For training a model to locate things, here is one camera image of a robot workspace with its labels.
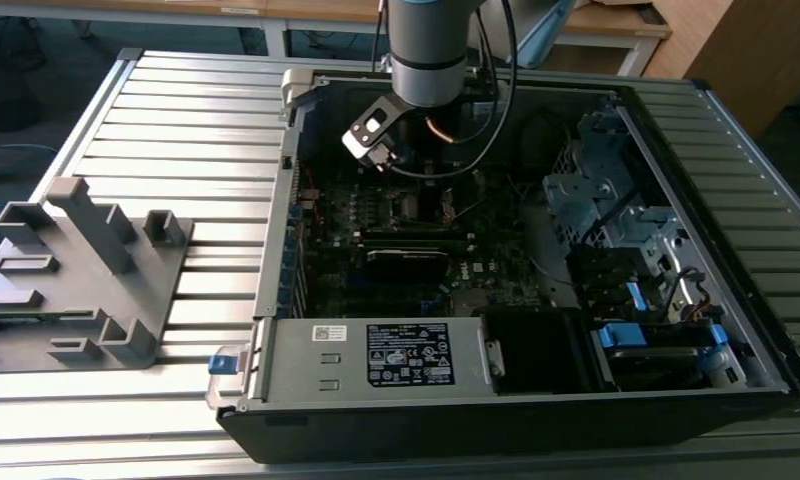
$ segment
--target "gray 3d printed holder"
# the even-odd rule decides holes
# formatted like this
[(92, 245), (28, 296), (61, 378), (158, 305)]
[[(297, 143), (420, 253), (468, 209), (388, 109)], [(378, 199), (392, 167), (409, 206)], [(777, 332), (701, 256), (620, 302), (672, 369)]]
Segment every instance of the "gray 3d printed holder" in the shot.
[(145, 368), (154, 360), (193, 222), (129, 219), (81, 178), (0, 215), (0, 373)]

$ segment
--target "table leg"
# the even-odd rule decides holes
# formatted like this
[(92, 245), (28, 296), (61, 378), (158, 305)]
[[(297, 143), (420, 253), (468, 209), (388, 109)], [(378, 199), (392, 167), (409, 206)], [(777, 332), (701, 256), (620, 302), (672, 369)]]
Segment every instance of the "table leg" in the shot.
[(72, 20), (70, 23), (74, 25), (77, 36), (84, 40), (92, 38), (92, 21), (90, 20)]
[(636, 45), (628, 51), (623, 65), (619, 67), (617, 75), (624, 77), (639, 77), (643, 75), (643, 70), (649, 63), (659, 42), (660, 39), (652, 37), (643, 37), (637, 40)]
[(273, 58), (289, 57), (290, 35), (286, 21), (282, 18), (264, 18), (261, 26), (266, 35), (266, 54)]

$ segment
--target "robotic arm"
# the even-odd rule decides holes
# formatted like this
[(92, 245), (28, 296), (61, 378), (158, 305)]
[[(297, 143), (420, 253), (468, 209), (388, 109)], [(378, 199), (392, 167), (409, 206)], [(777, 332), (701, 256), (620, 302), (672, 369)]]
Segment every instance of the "robotic arm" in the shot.
[(465, 82), (468, 22), (483, 0), (388, 0), (392, 87), (414, 107), (450, 103)]
[[(461, 169), (446, 173), (416, 173), (396, 166), (408, 163), (409, 160), (398, 152), (413, 150), (413, 146), (409, 148), (409, 145), (401, 145), (405, 143), (402, 139), (392, 138), (392, 126), (404, 121), (410, 122), (414, 128), (416, 122), (425, 122), (424, 119), (438, 109), (453, 104), (463, 93), (467, 79), (468, 23), (483, 1), (386, 0), (390, 13), (388, 33), (393, 91), (376, 100), (342, 136), (344, 145), (356, 159), (365, 165), (376, 166), (380, 171), (390, 169), (412, 178), (428, 180), (453, 177), (475, 168), (497, 138), (512, 103), (515, 64), (511, 69), (511, 93), (504, 114), (477, 159)], [(501, 3), (509, 33), (509, 52), (515, 58), (516, 34), (509, 1), (501, 0)], [(491, 59), (491, 49), (487, 47), (485, 50)], [(497, 85), (491, 87), (495, 97)]]
[(520, 2), (520, 26), (527, 27), (527, 36), (517, 47), (516, 25), (513, 22), (509, 0), (500, 0), (501, 13), (507, 25), (508, 61), (511, 63), (509, 93), (504, 100), (504, 112), (500, 116), (489, 141), (476, 159), (452, 172), (417, 173), (404, 170), (412, 163), (414, 145), (408, 138), (392, 135), (392, 126), (402, 121), (404, 130), (414, 131), (426, 124), (429, 131), (446, 143), (465, 143), (488, 130), (495, 118), (497, 106), (491, 109), (491, 116), (477, 133), (465, 139), (456, 140), (445, 135), (433, 123), (438, 112), (450, 113), (449, 107), (461, 103), (460, 95), (467, 90), (465, 52), (468, 44), (468, 23), (471, 15), (477, 12), (479, 33), (483, 39), (481, 55), (489, 58), (492, 68), (491, 85), (483, 89), (491, 100), (497, 103), (497, 79), (492, 65), (492, 48), (489, 46), (480, 6), (485, 0), (384, 0), (384, 7), (390, 13), (388, 33), (390, 38), (392, 93), (380, 97), (358, 117), (342, 136), (349, 152), (365, 165), (376, 166), (380, 171), (393, 170), (396, 173), (421, 180), (438, 180), (471, 171), (483, 160), (501, 132), (512, 106), (516, 89), (516, 64), (532, 66), (541, 61), (551, 50), (553, 39), (563, 28), (565, 17), (572, 10), (575, 0), (556, 0), (553, 6), (539, 20), (532, 19), (532, 8), (539, 11), (539, 2)]

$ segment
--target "orange wire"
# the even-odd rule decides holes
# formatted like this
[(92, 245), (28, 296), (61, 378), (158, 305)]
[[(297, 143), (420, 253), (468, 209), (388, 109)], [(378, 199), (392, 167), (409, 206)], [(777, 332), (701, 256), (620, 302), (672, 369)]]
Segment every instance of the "orange wire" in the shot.
[(441, 131), (441, 129), (438, 128), (438, 126), (436, 125), (436, 122), (433, 121), (433, 119), (430, 117), (426, 117), (425, 122), (426, 122), (426, 127), (429, 128), (429, 131), (433, 133), (433, 135), (436, 137), (438, 137), (441, 140), (444, 140), (448, 143), (456, 142), (456, 139)]

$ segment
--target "floor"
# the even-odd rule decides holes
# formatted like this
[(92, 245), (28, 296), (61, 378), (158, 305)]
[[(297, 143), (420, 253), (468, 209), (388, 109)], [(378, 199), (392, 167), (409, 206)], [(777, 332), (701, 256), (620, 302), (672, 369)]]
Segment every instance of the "floor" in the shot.
[[(0, 144), (37, 143), (54, 148), (68, 136), (96, 88), (124, 47), (208, 53), (265, 53), (260, 31), (234, 28), (140, 25), (97, 22), (93, 37), (77, 37), (70, 22), (41, 20), (34, 35), (46, 65), (25, 75), (44, 105), (44, 119), (33, 127), (0, 134)], [(292, 34), (294, 56), (368, 60), (372, 35)], [(800, 107), (788, 109), (760, 139), (760, 146), (800, 194)], [(0, 205), (28, 198), (50, 160), (45, 151), (0, 150)]]

